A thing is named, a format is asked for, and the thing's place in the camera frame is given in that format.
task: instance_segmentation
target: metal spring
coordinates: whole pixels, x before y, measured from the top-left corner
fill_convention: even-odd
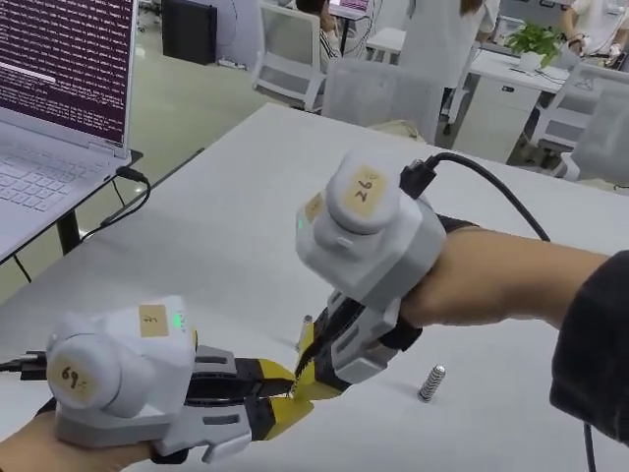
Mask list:
[[[430,371],[429,377],[422,385],[422,388],[418,391],[419,399],[424,403],[430,402],[444,378],[445,367],[434,366]]]

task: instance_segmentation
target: green led light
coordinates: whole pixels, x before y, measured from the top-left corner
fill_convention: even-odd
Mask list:
[[[176,313],[173,317],[173,325],[175,327],[183,327],[184,325],[184,317],[181,313]]]

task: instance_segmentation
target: monitor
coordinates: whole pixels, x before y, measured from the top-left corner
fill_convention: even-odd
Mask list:
[[[0,107],[121,146],[134,1],[0,1]]]

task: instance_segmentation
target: office chair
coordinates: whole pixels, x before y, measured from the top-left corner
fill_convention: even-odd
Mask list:
[[[254,89],[287,105],[316,111],[325,83],[318,17],[265,2],[259,6],[262,38]]]
[[[599,178],[629,184],[629,87],[605,89],[594,116],[573,152],[561,154],[551,176],[575,182]]]
[[[401,67],[357,59],[334,59],[328,69],[323,109],[328,118],[363,127],[411,122],[434,144],[443,86]]]
[[[578,64],[550,105],[546,108],[537,105],[540,118],[530,144],[538,146],[545,141],[574,148],[592,119],[602,91],[627,87],[629,74]]]

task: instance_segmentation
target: person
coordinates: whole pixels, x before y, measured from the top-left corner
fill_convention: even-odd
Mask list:
[[[295,7],[300,12],[315,15],[320,18],[319,57],[321,71],[327,74],[329,62],[336,57],[342,56],[340,40],[336,32],[336,20],[334,20],[334,17],[332,17],[329,12],[329,0],[296,0]]]
[[[629,443],[629,252],[610,258],[441,221],[448,231],[443,251],[403,301],[401,316],[415,327],[491,325],[518,314],[547,322],[559,329],[552,404]],[[51,413],[40,415],[0,443],[0,469],[119,472],[150,455],[146,444],[99,451],[62,444],[52,421]]]
[[[500,0],[410,0],[411,21],[399,65],[443,84],[442,106],[456,89],[474,42],[493,33]]]
[[[577,54],[617,58],[629,34],[628,0],[575,0],[561,15],[568,48]]]

